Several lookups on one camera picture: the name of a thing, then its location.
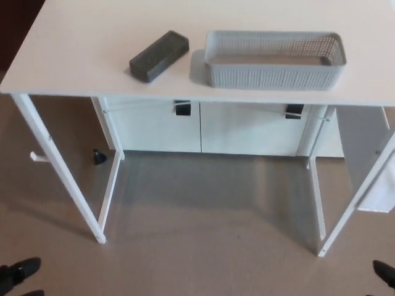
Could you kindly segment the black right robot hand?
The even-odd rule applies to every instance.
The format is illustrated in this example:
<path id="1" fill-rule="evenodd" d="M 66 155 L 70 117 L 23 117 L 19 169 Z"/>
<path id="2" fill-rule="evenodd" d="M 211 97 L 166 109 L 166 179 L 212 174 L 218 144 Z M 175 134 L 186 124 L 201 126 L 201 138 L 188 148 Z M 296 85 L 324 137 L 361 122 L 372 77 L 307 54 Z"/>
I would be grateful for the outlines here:
<path id="1" fill-rule="evenodd" d="M 373 260 L 373 269 L 375 274 L 384 281 L 390 288 L 394 289 L 394 273 L 392 266 L 380 261 Z"/>

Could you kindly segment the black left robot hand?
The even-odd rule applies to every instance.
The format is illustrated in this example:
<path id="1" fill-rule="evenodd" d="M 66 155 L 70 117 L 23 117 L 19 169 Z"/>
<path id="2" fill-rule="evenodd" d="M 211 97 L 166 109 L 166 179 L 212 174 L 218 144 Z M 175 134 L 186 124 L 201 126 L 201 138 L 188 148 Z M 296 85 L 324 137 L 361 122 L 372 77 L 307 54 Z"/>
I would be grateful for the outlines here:
<path id="1" fill-rule="evenodd" d="M 40 270 L 40 257 L 31 257 L 13 265 L 1 265 L 1 295 L 6 295 L 16 286 Z"/>

